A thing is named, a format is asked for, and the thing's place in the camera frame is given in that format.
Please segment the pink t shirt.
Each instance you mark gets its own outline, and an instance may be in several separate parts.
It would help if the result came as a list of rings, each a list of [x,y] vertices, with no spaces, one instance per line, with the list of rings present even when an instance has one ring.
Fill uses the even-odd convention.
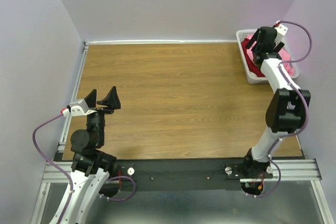
[[[288,61],[288,60],[291,59],[290,54],[289,54],[285,49],[283,49],[283,48],[279,51],[279,55],[280,55],[280,57],[282,58],[282,60],[284,60],[284,61]],[[284,65],[286,71],[288,72],[288,74],[292,77],[292,76],[295,74],[295,70],[294,70],[293,66],[292,66],[290,63],[288,63],[288,62],[287,62],[287,63],[284,63],[283,65]]]

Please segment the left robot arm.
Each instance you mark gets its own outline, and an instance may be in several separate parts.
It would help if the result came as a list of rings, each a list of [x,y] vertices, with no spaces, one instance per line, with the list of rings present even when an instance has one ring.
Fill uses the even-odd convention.
[[[116,87],[97,100],[93,89],[84,99],[76,99],[62,111],[70,117],[84,116],[86,128],[72,133],[70,150],[73,152],[70,182],[51,223],[85,223],[89,208],[107,179],[117,171],[116,157],[100,150],[104,146],[104,116],[121,108]]]

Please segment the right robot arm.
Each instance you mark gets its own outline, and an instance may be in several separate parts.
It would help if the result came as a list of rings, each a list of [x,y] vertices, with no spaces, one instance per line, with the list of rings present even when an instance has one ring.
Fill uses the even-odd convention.
[[[240,168],[240,172],[249,178],[266,172],[282,140],[303,130],[308,121],[311,94],[295,84],[285,68],[285,64],[292,62],[280,55],[284,46],[282,38],[287,31],[288,28],[281,22],[271,27],[262,26],[246,45],[253,54],[254,64],[274,92],[265,115],[265,131],[245,155]]]

